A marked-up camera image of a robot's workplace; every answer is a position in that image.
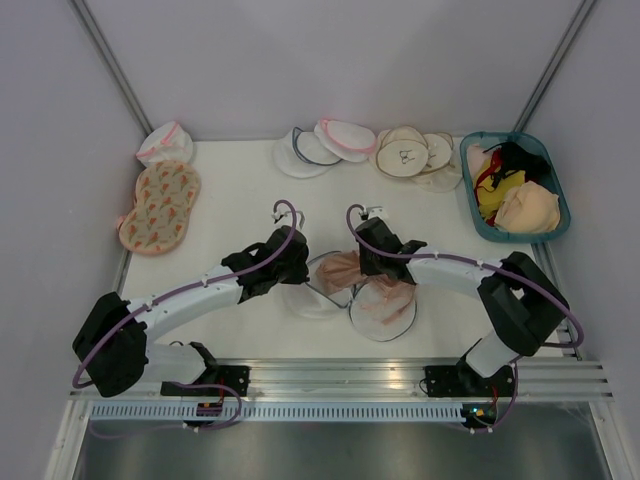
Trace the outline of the dusty pink bra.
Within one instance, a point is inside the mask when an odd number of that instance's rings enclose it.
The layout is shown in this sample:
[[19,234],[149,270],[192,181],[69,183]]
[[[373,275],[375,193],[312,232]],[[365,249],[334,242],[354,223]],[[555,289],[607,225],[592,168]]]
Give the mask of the dusty pink bra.
[[328,294],[358,287],[359,292],[354,297],[356,311],[384,326],[390,326],[408,313],[415,299],[413,285],[386,276],[363,276],[356,251],[330,254],[321,261],[316,277]]

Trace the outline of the blue-trimmed white mesh laundry bag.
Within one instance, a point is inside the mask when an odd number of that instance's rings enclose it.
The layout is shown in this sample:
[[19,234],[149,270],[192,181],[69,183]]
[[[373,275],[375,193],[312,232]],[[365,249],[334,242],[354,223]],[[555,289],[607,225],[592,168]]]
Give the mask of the blue-trimmed white mesh laundry bag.
[[330,251],[307,267],[306,282],[283,287],[284,303],[294,314],[325,320],[344,313],[356,332],[376,342],[395,340],[414,324],[416,287],[384,274],[363,274],[357,252]]

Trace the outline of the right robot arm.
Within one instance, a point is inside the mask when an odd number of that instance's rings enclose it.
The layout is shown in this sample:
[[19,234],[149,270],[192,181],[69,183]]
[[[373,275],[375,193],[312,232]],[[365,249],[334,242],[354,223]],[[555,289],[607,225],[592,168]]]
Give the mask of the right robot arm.
[[379,218],[364,221],[353,234],[365,276],[444,288],[477,299],[484,307],[491,331],[455,364],[426,367],[432,398],[514,393],[510,363],[546,346],[570,312],[562,294],[523,252],[490,262],[438,252],[422,241],[401,242]]

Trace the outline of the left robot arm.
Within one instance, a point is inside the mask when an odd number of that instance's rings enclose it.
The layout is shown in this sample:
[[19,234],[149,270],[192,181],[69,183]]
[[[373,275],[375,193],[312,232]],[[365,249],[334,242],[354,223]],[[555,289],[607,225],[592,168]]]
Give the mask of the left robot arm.
[[158,339],[210,312],[267,294],[278,284],[308,279],[306,237],[284,225],[265,242],[228,255],[201,279],[165,293],[125,300],[116,292],[94,304],[72,343],[80,361],[72,378],[76,389],[95,387],[115,397],[139,381],[161,383],[164,395],[212,393],[220,365],[200,342],[169,346]]

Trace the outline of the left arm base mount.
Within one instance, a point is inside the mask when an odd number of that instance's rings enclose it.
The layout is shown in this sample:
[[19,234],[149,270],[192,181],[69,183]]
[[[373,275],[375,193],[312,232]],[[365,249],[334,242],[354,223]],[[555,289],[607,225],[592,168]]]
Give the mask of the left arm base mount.
[[194,382],[182,384],[163,382],[160,395],[165,397],[232,397],[232,391],[240,397],[247,395],[251,369],[247,365],[221,365],[207,369]]

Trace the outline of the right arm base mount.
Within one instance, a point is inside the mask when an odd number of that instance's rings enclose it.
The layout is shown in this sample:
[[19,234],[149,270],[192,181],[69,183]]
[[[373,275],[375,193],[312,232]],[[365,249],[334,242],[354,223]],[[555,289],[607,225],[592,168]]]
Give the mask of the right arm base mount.
[[477,376],[466,367],[430,365],[423,373],[422,383],[430,398],[470,398],[483,392]]

